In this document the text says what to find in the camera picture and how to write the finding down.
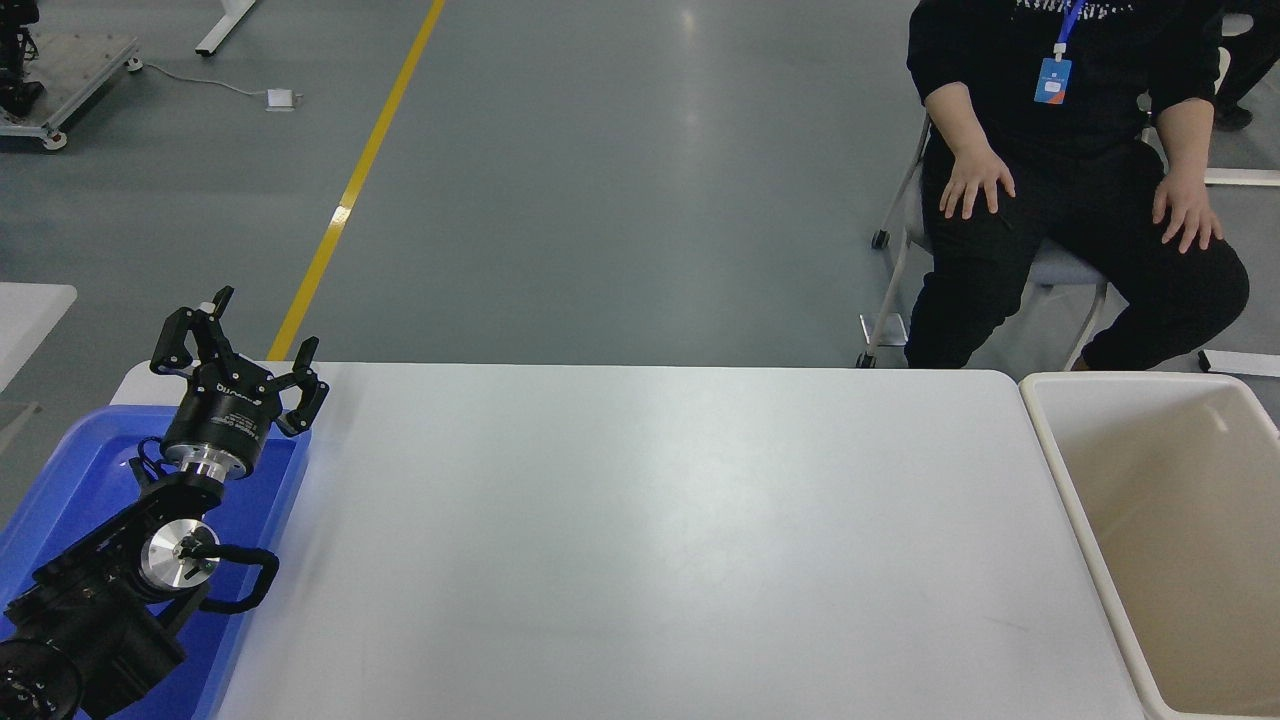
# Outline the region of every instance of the person's right hand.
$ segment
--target person's right hand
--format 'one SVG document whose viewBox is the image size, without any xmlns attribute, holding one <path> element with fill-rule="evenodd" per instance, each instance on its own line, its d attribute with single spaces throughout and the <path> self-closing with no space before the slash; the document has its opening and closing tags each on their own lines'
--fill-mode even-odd
<svg viewBox="0 0 1280 720">
<path fill-rule="evenodd" d="M 1014 190 L 1014 176 L 1009 165 L 996 155 L 989 146 L 964 150 L 955 154 L 956 163 L 951 168 L 951 179 L 942 190 L 938 210 L 950 220 L 960 205 L 960 217 L 965 220 L 973 217 L 973 204 L 978 191 L 987 196 L 987 210 L 995 215 L 1000 210 L 998 187 L 1005 186 L 1010 197 L 1018 197 Z"/>
</svg>

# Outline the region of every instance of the black pants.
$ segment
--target black pants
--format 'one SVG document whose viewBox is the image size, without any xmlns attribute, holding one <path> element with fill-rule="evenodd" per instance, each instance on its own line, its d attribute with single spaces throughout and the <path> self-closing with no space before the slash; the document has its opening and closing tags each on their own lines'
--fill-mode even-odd
<svg viewBox="0 0 1280 720">
<path fill-rule="evenodd" d="M 1280 60 L 1280 0 L 1228 0 L 1230 13 L 1253 17 L 1253 29 L 1222 38 L 1222 47 L 1231 54 L 1231 65 L 1222 78 L 1217 99 L 1221 105 L 1235 105 Z"/>
<path fill-rule="evenodd" d="M 906 359 L 913 368 L 961 368 L 1018 311 L 1041 240 L 1052 237 L 1119 290 L 1129 306 L 1084 348 L 1098 370 L 1144 370 L 1196 350 L 1225 329 L 1249 295 L 1249 281 L 1225 242 L 1178 252 L 1151 220 L 1165 176 L 1156 151 L 1138 141 L 1092 160 L 992 138 L 1009 164 L 1018 197 L 1004 190 L 1000 211 L 982 193 L 973 218 L 938 211 L 954 158 L 937 135 L 924 154 L 924 224 L 933 272 L 911 315 Z"/>
</svg>

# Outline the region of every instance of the lanyard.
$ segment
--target lanyard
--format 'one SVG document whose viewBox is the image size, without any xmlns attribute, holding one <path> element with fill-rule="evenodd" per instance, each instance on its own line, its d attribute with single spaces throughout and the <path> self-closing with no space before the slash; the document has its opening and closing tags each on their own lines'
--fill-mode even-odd
<svg viewBox="0 0 1280 720">
<path fill-rule="evenodd" d="M 1071 31 L 1075 29 L 1075 20 L 1080 19 L 1080 10 L 1089 0 L 1066 0 L 1066 17 L 1062 18 L 1062 29 L 1057 33 L 1057 42 L 1053 44 L 1053 56 L 1061 61 L 1062 55 L 1066 55 L 1066 40 L 1071 37 Z"/>
</svg>

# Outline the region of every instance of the hand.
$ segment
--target hand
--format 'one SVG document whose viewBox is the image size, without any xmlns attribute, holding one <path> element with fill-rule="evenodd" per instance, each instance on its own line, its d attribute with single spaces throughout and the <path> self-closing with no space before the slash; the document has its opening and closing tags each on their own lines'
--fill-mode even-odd
<svg viewBox="0 0 1280 720">
<path fill-rule="evenodd" d="M 1213 240 L 1222 240 L 1222 222 L 1208 204 L 1208 190 L 1203 176 L 1179 173 L 1174 170 L 1156 187 L 1156 202 L 1151 209 L 1151 220 L 1160 224 L 1169 215 L 1169 228 L 1160 242 L 1169 245 L 1179 231 L 1183 237 L 1178 252 L 1187 254 L 1199 240 L 1199 249 L 1208 250 Z"/>
<path fill-rule="evenodd" d="M 964 150 L 955 154 L 956 163 L 951 168 L 951 179 L 942 190 L 942 201 L 938 210 L 950 220 L 955 215 L 956 205 L 961 205 L 960 217 L 965 220 L 973 217 L 973 204 L 978 200 L 978 191 L 987 196 L 987 210 L 995 215 L 1000 210 L 998 186 L 1004 184 L 1010 197 L 1018 197 L 1014 190 L 1014 176 L 1009 172 L 1009 165 L 1000 159 L 989 147 L 983 146 L 975 150 Z"/>
</svg>

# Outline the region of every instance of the id badge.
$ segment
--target id badge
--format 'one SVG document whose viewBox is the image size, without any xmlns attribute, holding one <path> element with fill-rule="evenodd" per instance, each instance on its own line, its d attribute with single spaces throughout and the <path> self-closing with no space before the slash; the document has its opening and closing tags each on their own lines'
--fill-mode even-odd
<svg viewBox="0 0 1280 720">
<path fill-rule="evenodd" d="M 1066 83 L 1071 79 L 1071 61 L 1044 58 L 1041 63 L 1041 79 L 1036 86 L 1036 101 L 1047 105 L 1061 105 L 1066 100 Z"/>
</svg>

